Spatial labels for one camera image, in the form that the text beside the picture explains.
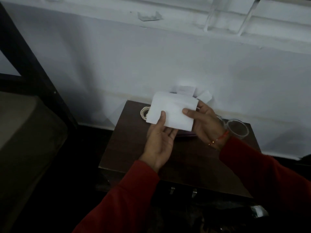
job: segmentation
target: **dark metal frame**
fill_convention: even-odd
[[[0,74],[0,90],[39,96],[69,130],[75,130],[78,123],[1,3],[0,50],[21,75]]]

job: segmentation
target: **red sleeve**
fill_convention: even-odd
[[[220,153],[220,160],[240,178],[249,193],[267,210],[310,216],[311,183],[232,137]]]
[[[135,161],[120,183],[73,232],[138,232],[159,180],[147,164]]]

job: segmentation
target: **wooden table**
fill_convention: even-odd
[[[143,153],[150,126],[140,116],[140,111],[145,106],[149,105],[126,102],[100,161],[99,168],[103,169],[112,185],[121,180]],[[250,133],[243,141],[260,151],[251,125],[246,125]],[[197,137],[176,138],[172,155],[160,170],[159,177],[173,183],[251,197],[239,178],[218,156],[218,151],[208,147]]]

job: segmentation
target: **dark floor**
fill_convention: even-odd
[[[12,232],[71,232],[105,196],[95,190],[112,131],[79,126],[36,186]]]

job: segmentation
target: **white wall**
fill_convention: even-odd
[[[113,128],[127,99],[188,82],[219,114],[250,122],[264,152],[311,153],[311,55],[5,7],[80,123]]]

